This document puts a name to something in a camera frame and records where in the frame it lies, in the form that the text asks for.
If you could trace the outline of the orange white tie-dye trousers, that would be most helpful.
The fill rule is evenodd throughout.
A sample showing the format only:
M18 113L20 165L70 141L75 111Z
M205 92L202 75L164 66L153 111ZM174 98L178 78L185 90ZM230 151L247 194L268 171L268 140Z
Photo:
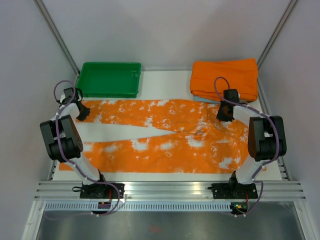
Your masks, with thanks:
M247 159L248 126L219 121L217 104L185 99L86 100L86 123L166 130L138 139L89 142L84 155L107 173L229 174Z

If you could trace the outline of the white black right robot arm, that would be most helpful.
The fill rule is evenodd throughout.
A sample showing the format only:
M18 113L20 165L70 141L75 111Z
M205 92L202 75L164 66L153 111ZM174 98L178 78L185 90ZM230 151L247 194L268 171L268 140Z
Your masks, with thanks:
M216 118L231 122L234 110L246 109L249 115L247 149L249 158L234 171L227 183L214 183L209 187L216 200L259 199L256 177L267 164L284 156L287 151L283 118L277 115L267 116L257 109L240 103L238 91L227 89Z

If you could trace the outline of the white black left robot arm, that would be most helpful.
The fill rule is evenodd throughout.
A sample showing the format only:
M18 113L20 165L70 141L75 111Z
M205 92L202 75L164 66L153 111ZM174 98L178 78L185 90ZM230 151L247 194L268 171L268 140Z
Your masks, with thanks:
M59 109L55 117L42 122L39 127L49 158L64 163L81 178L79 191L86 198L105 198L109 186L104 183L102 173L93 167L85 157L84 144L76 128L76 120L84 121L90 109L82 104L82 92L75 87L63 90L62 99L58 100Z

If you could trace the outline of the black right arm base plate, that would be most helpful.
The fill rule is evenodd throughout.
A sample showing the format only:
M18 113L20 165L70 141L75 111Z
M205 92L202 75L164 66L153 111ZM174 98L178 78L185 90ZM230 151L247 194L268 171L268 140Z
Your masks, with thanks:
M250 200L258 198L257 188L254 183L238 184L236 186L230 186L228 183L213 183L207 189L212 192L215 200Z

